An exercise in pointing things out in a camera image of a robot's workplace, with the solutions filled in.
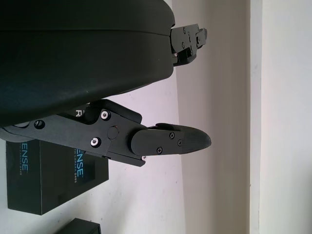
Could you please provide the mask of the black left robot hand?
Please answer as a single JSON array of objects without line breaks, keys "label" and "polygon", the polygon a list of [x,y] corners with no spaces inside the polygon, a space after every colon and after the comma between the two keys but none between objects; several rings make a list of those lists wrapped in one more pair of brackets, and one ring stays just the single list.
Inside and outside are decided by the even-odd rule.
[{"label": "black left robot hand", "polygon": [[162,0],[1,1],[1,139],[42,140],[135,166],[208,148],[199,129],[146,127],[139,113],[108,99],[196,58],[206,29],[175,23]]}]

